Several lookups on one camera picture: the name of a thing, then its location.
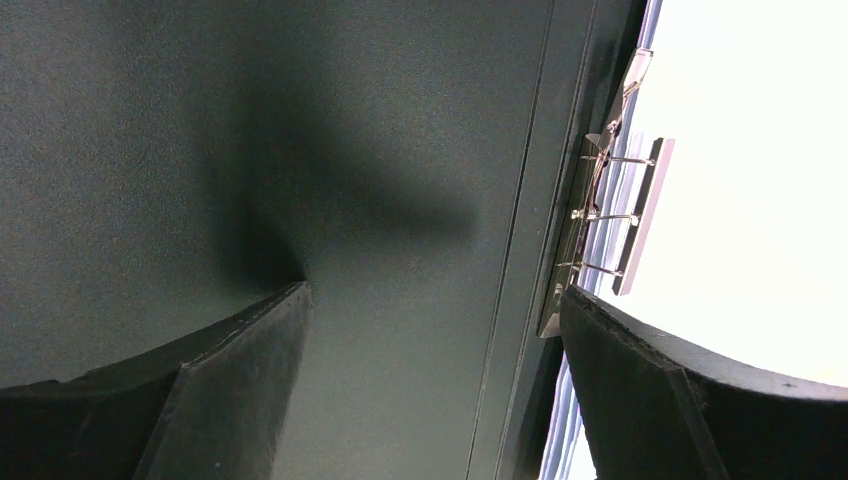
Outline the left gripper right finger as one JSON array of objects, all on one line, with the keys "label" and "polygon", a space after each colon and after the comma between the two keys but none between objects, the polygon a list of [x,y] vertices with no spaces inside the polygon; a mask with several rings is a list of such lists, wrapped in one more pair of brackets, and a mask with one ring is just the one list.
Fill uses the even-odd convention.
[{"label": "left gripper right finger", "polygon": [[760,369],[588,291],[560,331],[601,479],[843,479],[847,391]]}]

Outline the white paper stack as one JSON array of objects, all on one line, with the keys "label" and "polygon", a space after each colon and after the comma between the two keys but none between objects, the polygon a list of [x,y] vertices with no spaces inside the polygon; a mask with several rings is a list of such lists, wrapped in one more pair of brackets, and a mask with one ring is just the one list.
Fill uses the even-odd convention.
[{"label": "white paper stack", "polygon": [[[574,154],[542,315],[582,288],[739,362],[847,391],[847,5],[651,1]],[[564,350],[544,479],[601,479]]]}]

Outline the grey black file folder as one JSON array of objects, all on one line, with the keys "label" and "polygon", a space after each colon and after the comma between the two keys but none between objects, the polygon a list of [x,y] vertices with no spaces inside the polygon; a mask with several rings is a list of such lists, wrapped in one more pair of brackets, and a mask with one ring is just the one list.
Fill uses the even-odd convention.
[{"label": "grey black file folder", "polygon": [[533,479],[569,173],[645,1],[5,1],[1,392],[307,283],[269,479]]}]

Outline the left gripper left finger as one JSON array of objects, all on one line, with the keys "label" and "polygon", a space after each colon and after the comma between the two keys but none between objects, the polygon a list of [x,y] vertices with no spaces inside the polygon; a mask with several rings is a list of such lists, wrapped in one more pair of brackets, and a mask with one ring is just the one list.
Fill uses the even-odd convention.
[{"label": "left gripper left finger", "polygon": [[290,284],[69,381],[1,392],[5,479],[269,479],[312,317]]}]

